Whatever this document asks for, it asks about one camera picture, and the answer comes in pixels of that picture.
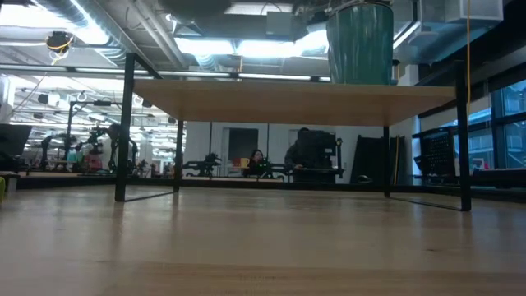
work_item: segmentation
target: hardwood floorboard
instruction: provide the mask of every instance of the hardwood floorboard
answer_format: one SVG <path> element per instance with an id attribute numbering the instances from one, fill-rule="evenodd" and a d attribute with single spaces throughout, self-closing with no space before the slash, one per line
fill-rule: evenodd
<path id="1" fill-rule="evenodd" d="M 19 191 L 0 208 L 2 296 L 525 295 L 524 279 L 526 206 L 512 203 L 183 188 L 122 204 L 98 186 Z"/>

